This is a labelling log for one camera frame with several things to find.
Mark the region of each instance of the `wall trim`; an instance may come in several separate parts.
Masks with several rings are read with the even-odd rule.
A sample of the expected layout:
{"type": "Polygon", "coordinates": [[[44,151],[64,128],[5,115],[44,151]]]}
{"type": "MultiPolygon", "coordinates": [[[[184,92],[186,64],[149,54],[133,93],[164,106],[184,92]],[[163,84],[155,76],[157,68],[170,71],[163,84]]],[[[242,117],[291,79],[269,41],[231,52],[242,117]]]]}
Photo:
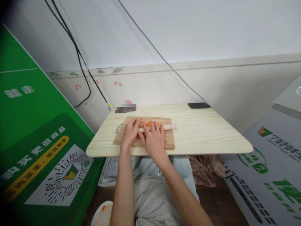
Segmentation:
{"type": "MultiPolygon", "coordinates": [[[[296,63],[301,62],[301,53],[282,54],[271,56],[252,56],[240,58],[228,58],[217,60],[205,61],[191,61],[191,62],[177,62],[170,63],[175,70],[194,70],[202,68],[216,68],[216,67],[243,67],[249,65],[263,65],[263,64],[279,64],[279,63],[296,63]]],[[[107,75],[121,75],[121,74],[134,74],[134,73],[152,73],[152,72],[166,72],[172,71],[167,64],[150,64],[150,65],[137,65],[128,67],[109,67],[90,69],[93,76],[107,76],[107,75]]],[[[61,78],[76,78],[83,77],[81,70],[62,71],[62,72],[49,72],[47,73],[50,79],[61,78]]]]}

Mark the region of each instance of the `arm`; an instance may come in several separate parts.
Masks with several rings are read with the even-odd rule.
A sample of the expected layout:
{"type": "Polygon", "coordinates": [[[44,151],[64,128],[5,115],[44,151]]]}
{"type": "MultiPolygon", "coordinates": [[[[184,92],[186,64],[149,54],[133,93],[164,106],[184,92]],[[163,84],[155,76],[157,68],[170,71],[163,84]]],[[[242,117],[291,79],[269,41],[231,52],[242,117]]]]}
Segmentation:
{"type": "Polygon", "coordinates": [[[125,128],[120,146],[110,225],[134,225],[135,194],[130,147],[137,136],[139,123],[140,119],[132,119],[125,128]]]}
{"type": "Polygon", "coordinates": [[[162,171],[184,225],[211,226],[212,222],[208,215],[169,161],[164,150],[164,127],[161,125],[160,133],[157,122],[155,122],[156,127],[152,122],[150,125],[151,131],[143,123],[146,139],[142,133],[138,133],[138,135],[142,139],[145,150],[162,171]]]}

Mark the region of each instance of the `forearm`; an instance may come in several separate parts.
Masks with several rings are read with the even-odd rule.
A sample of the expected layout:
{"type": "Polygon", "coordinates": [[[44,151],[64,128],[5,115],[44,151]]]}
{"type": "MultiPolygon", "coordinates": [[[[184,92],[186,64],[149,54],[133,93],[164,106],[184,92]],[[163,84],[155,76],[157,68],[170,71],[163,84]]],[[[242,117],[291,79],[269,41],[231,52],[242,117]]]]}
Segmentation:
{"type": "Polygon", "coordinates": [[[158,167],[162,171],[177,211],[185,225],[212,225],[207,213],[177,173],[169,159],[158,167]]]}
{"type": "Polygon", "coordinates": [[[135,194],[130,146],[121,146],[110,225],[134,225],[135,194]]]}

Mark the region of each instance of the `black cable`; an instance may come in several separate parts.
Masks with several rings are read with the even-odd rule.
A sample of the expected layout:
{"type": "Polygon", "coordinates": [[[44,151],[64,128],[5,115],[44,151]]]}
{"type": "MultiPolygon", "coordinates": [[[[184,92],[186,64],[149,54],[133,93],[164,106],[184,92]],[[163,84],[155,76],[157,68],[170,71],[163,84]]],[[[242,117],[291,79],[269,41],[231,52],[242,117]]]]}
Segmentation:
{"type": "MultiPolygon", "coordinates": [[[[81,62],[80,62],[79,55],[81,56],[81,58],[82,58],[82,60],[83,60],[83,62],[84,62],[84,64],[85,64],[86,68],[88,69],[89,75],[91,76],[93,82],[95,83],[95,85],[96,85],[96,87],[98,88],[99,92],[101,93],[102,97],[103,97],[104,100],[106,101],[109,110],[111,110],[111,109],[110,109],[110,106],[109,106],[109,103],[107,102],[107,100],[106,100],[106,98],[104,97],[103,93],[101,92],[99,86],[97,85],[97,83],[96,83],[94,77],[92,76],[92,74],[91,74],[89,68],[87,67],[87,64],[86,64],[86,62],[85,62],[85,60],[84,60],[84,58],[83,58],[83,56],[82,56],[82,54],[81,54],[81,52],[80,52],[78,46],[77,46],[77,44],[76,44],[76,42],[75,42],[75,40],[74,40],[74,38],[73,38],[73,36],[72,36],[72,34],[71,34],[71,32],[70,32],[68,26],[67,26],[67,24],[65,23],[65,21],[64,21],[64,19],[63,19],[63,17],[62,17],[62,15],[61,15],[61,13],[59,12],[59,10],[58,10],[58,8],[57,8],[57,6],[56,6],[54,0],[51,0],[51,1],[52,1],[53,5],[54,5],[55,10],[57,11],[59,17],[61,18],[63,24],[66,26],[66,28],[65,28],[64,25],[61,23],[61,21],[58,19],[58,17],[56,16],[56,14],[53,12],[53,10],[51,9],[51,7],[50,7],[50,5],[48,4],[47,0],[44,0],[44,1],[46,2],[48,8],[50,9],[50,11],[51,11],[52,14],[54,15],[54,17],[57,19],[57,21],[58,21],[58,22],[60,23],[60,25],[63,27],[63,29],[64,29],[65,32],[68,34],[69,38],[71,39],[71,41],[72,41],[73,44],[74,44],[74,47],[75,47],[75,49],[76,49],[76,51],[77,51],[78,61],[79,61],[79,64],[80,64],[82,73],[83,73],[83,75],[84,75],[84,77],[85,77],[85,79],[86,79],[87,85],[88,85],[88,87],[89,87],[89,92],[90,92],[90,93],[89,93],[89,95],[88,95],[88,97],[87,97],[86,99],[88,99],[88,98],[90,97],[90,95],[91,95],[91,89],[90,89],[88,80],[87,80],[87,78],[86,78],[86,75],[85,75],[85,73],[84,73],[84,71],[83,71],[83,69],[82,69],[82,65],[81,65],[81,62]]],[[[80,106],[86,99],[84,99],[79,105],[75,106],[74,108],[80,106]]]]}
{"type": "Polygon", "coordinates": [[[187,82],[185,82],[185,80],[181,77],[181,75],[179,75],[178,72],[176,72],[176,70],[164,59],[164,57],[161,55],[161,53],[157,50],[157,48],[154,46],[154,44],[151,42],[151,40],[148,38],[148,36],[143,32],[143,30],[139,27],[139,25],[136,23],[136,21],[134,20],[134,18],[131,16],[131,14],[128,12],[128,10],[126,9],[126,7],[122,4],[121,0],[117,0],[119,2],[119,4],[121,5],[121,7],[124,9],[124,11],[126,12],[126,14],[129,16],[129,18],[133,21],[133,23],[136,25],[136,27],[138,28],[138,30],[144,35],[144,37],[148,40],[148,42],[151,44],[151,46],[154,48],[154,50],[156,50],[157,54],[162,58],[162,60],[174,71],[174,73],[176,73],[176,75],[196,94],[198,95],[203,101],[205,101],[206,103],[208,103],[200,94],[198,94],[187,82]]]}

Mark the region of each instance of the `hand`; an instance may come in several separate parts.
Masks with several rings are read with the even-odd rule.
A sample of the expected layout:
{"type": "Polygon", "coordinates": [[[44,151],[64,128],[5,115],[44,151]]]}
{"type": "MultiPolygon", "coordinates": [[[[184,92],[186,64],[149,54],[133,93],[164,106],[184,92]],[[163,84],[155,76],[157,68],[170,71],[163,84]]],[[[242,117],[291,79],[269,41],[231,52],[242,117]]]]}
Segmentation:
{"type": "Polygon", "coordinates": [[[126,126],[121,142],[121,146],[130,147],[137,136],[140,118],[132,119],[126,126]]]}
{"type": "Polygon", "coordinates": [[[143,147],[146,152],[151,156],[156,165],[164,164],[164,161],[169,160],[167,153],[164,150],[164,126],[161,124],[161,133],[158,123],[155,121],[155,126],[153,122],[150,122],[150,131],[146,127],[145,122],[143,122],[143,128],[146,133],[146,138],[144,138],[141,132],[138,133],[140,139],[142,140],[143,147]]]}

